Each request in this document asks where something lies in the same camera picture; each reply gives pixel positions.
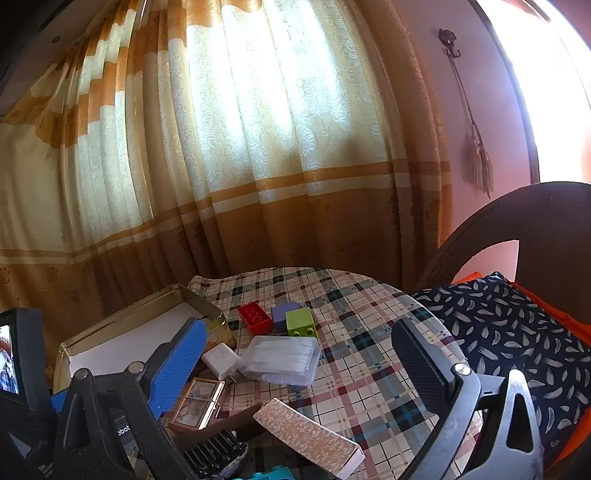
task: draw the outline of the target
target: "green lego brick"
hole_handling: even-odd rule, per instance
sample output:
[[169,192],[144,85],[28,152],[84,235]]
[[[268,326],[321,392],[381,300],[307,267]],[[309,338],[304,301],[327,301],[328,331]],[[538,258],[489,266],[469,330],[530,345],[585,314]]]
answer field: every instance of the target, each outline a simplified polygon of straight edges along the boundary
[[292,337],[318,337],[309,307],[286,312],[287,333]]

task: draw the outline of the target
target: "chair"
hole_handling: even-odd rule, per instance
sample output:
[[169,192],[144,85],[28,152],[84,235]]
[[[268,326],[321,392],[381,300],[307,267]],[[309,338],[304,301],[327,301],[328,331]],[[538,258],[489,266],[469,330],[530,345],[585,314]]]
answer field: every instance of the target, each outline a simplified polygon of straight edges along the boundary
[[[537,183],[490,202],[441,246],[417,289],[449,285],[474,255],[509,240],[519,241],[515,281],[591,324],[591,184]],[[546,478],[584,478],[590,458],[591,436]]]

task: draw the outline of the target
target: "purple lego brick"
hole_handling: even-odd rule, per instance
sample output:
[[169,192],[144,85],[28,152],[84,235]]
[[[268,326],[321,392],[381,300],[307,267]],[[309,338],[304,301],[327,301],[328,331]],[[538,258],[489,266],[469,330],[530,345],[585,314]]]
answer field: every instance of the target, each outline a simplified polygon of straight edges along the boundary
[[300,308],[300,304],[292,301],[284,305],[278,305],[271,309],[271,316],[273,317],[273,324],[275,324],[275,331],[277,333],[287,333],[287,325],[285,324],[285,314],[292,310]]

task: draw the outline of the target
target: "bright window light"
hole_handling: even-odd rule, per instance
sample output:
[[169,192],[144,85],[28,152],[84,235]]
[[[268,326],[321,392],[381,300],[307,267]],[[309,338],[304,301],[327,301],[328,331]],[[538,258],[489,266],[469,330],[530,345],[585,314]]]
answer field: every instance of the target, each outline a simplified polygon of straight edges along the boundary
[[[591,108],[581,71],[564,43],[565,36],[578,35],[554,8],[548,11],[553,19],[550,24],[533,11],[504,0],[478,2],[490,18],[523,92],[538,148],[541,181],[583,181],[582,157]],[[580,50],[581,43],[577,43],[580,56],[589,53],[587,48],[583,47],[586,53]]]

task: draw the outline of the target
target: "teal lego piece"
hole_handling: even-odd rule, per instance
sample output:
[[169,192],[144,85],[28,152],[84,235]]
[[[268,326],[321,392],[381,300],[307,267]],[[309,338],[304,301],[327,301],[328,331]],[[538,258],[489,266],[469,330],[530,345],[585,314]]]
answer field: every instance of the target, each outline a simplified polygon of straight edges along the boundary
[[255,473],[253,477],[248,480],[296,480],[286,466],[277,465],[269,473]]

